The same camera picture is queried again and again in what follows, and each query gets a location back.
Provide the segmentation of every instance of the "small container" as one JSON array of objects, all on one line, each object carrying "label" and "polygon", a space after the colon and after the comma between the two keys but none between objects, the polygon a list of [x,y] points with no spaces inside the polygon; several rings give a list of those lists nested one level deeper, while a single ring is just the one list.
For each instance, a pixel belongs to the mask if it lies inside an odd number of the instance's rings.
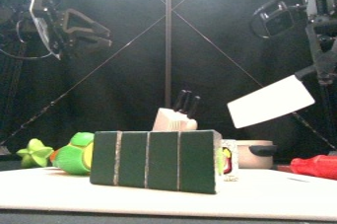
[{"label": "small container", "polygon": [[274,166],[274,156],[278,146],[268,140],[238,140],[239,168],[270,169]]}]

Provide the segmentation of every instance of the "green toy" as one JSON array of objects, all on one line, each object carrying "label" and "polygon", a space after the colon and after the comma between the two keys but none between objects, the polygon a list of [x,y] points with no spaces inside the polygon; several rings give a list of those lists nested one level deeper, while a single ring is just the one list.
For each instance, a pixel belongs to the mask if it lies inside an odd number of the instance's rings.
[{"label": "green toy", "polygon": [[54,166],[74,175],[89,175],[91,170],[94,133],[78,132],[70,143],[51,155]]},{"label": "green toy", "polygon": [[27,148],[17,152],[17,154],[23,157],[22,167],[25,169],[46,167],[54,151],[54,148],[47,147],[42,140],[34,138],[30,141]]}]

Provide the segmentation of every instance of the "green box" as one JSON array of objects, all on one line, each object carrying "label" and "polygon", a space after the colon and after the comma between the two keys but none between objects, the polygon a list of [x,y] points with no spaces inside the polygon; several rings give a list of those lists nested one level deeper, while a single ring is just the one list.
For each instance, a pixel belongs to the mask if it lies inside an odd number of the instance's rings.
[{"label": "green box", "polygon": [[223,178],[215,130],[97,132],[90,180],[97,185],[216,193]]}]

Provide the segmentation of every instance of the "black backdrop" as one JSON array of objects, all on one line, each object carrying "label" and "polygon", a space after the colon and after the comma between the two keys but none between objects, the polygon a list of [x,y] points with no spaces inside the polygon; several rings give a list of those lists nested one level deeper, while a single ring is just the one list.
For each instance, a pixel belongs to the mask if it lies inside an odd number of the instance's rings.
[{"label": "black backdrop", "polygon": [[[3,3],[25,1],[3,0]],[[158,110],[166,106],[166,1],[58,1],[61,9],[77,9],[113,31],[114,44],[73,60],[50,57],[25,61],[3,135],[10,135],[62,94],[67,95],[9,139],[6,145],[13,152],[26,147],[34,137],[59,148],[78,131],[153,130]],[[278,161],[288,161],[294,157],[324,154],[331,148],[292,114],[236,129],[227,108],[231,101],[312,63],[306,19],[274,39],[260,39],[251,33],[252,15],[268,1],[171,0],[171,99],[175,100],[182,89],[191,90],[202,97],[196,113],[200,129],[216,129],[224,138],[274,140],[280,147]],[[288,5],[302,3],[302,0],[283,1]],[[39,37],[33,38],[27,56],[45,53]],[[71,89],[109,58],[99,70]],[[312,77],[304,83],[316,104],[298,113],[328,137],[316,82]]]}]

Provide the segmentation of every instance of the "red object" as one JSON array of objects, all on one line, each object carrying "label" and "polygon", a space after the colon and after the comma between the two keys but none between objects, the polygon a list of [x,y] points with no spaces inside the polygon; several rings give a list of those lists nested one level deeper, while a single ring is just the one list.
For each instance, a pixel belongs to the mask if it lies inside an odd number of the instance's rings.
[{"label": "red object", "polygon": [[337,180],[337,156],[319,155],[310,159],[295,158],[290,166],[296,174]]}]

